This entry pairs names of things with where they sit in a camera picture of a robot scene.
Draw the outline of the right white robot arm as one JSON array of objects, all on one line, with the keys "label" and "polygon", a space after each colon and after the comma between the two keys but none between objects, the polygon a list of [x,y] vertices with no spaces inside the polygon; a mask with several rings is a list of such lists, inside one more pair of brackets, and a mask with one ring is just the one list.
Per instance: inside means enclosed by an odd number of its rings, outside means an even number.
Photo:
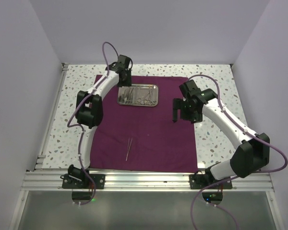
[{"label": "right white robot arm", "polygon": [[238,176],[245,178],[266,166],[270,160],[267,134],[257,134],[237,119],[222,104],[212,89],[202,91],[193,80],[179,86],[183,98],[172,101],[172,121],[178,119],[194,123],[208,117],[229,139],[235,149],[231,159],[208,167],[204,174],[196,174],[194,179],[203,186],[217,187],[221,180]]}]

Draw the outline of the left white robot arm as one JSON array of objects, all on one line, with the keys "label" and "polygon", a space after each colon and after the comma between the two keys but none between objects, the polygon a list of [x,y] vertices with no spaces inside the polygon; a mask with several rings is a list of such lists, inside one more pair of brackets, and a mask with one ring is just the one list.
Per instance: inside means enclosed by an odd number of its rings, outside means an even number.
[{"label": "left white robot arm", "polygon": [[94,134],[103,119],[103,103],[107,93],[115,86],[131,86],[133,62],[130,57],[119,55],[116,62],[105,69],[104,74],[86,91],[79,91],[76,110],[67,123],[68,128],[80,127],[78,163],[70,165],[68,172],[61,177],[63,189],[95,189],[94,178],[89,175],[90,154]]}]

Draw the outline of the thin steel tweezers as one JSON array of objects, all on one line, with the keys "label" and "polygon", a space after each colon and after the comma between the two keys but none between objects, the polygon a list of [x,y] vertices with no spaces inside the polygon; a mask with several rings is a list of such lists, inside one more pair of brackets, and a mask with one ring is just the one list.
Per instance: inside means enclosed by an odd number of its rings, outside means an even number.
[{"label": "thin steel tweezers", "polygon": [[128,96],[127,96],[127,101],[129,104],[133,104],[134,102],[134,88],[130,88],[129,92],[128,92]]},{"label": "thin steel tweezers", "polygon": [[131,149],[131,145],[132,145],[132,138],[129,138],[129,139],[128,139],[127,153],[126,153],[125,161],[128,160],[128,156],[129,156],[129,152],[130,152],[130,149]]}]

